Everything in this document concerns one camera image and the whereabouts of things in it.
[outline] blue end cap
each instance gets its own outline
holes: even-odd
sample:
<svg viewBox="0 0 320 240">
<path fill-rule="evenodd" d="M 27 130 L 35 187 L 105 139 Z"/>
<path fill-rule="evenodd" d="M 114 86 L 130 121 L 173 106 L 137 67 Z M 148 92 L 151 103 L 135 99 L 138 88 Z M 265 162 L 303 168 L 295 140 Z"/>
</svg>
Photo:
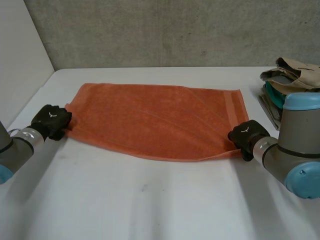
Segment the blue end cap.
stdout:
<svg viewBox="0 0 320 240">
<path fill-rule="evenodd" d="M 287 174 L 284 185 L 302 199 L 320 198 L 320 162 L 302 163 Z"/>
<path fill-rule="evenodd" d="M 296 92 L 286 96 L 284 109 L 303 111 L 320 109 L 320 92 Z"/>
<path fill-rule="evenodd" d="M 12 171 L 10 171 L 9 168 L 0 165 L 0 184 L 4 184 L 6 181 L 8 181 L 10 178 L 12 178 L 14 174 Z"/>
</svg>

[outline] towel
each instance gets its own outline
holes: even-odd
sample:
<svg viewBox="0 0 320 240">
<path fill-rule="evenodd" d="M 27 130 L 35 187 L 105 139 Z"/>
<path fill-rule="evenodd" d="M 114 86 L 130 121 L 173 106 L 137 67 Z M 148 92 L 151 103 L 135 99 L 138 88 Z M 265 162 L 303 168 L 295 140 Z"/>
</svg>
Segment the towel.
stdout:
<svg viewBox="0 0 320 240">
<path fill-rule="evenodd" d="M 241 157 L 228 133 L 248 121 L 240 90 L 86 83 L 65 108 L 67 136 L 131 156 L 196 162 Z"/>
</svg>

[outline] gray robot arm segment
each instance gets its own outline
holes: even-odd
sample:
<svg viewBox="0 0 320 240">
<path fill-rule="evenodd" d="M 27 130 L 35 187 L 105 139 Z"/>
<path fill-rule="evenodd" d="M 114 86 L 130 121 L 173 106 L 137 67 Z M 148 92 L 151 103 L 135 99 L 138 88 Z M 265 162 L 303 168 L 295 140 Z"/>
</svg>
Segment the gray robot arm segment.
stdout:
<svg viewBox="0 0 320 240">
<path fill-rule="evenodd" d="M 44 141 L 38 131 L 29 127 L 10 137 L 0 122 L 0 165 L 9 169 L 12 174 L 16 173 Z"/>
</svg>

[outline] stacked items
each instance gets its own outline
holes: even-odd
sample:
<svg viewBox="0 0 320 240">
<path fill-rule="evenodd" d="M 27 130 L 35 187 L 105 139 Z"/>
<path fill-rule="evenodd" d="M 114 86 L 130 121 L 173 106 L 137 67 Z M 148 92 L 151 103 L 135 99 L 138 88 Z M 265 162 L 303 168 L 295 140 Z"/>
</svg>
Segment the stacked items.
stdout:
<svg viewBox="0 0 320 240">
<path fill-rule="evenodd" d="M 277 68 L 264 71 L 265 82 L 259 102 L 274 127 L 279 130 L 286 95 L 298 92 L 319 92 L 320 66 L 304 64 L 289 58 L 276 60 Z"/>
</svg>

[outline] concrete wall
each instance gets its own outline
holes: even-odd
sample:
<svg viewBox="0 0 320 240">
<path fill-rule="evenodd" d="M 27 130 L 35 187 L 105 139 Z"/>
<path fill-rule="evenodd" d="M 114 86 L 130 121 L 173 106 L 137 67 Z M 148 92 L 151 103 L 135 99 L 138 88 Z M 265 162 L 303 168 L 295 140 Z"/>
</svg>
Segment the concrete wall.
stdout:
<svg viewBox="0 0 320 240">
<path fill-rule="evenodd" d="M 24 1 L 0 0 L 0 121 L 5 127 L 53 73 Z"/>
<path fill-rule="evenodd" d="M 24 0 L 56 70 L 320 64 L 319 0 Z"/>
</svg>

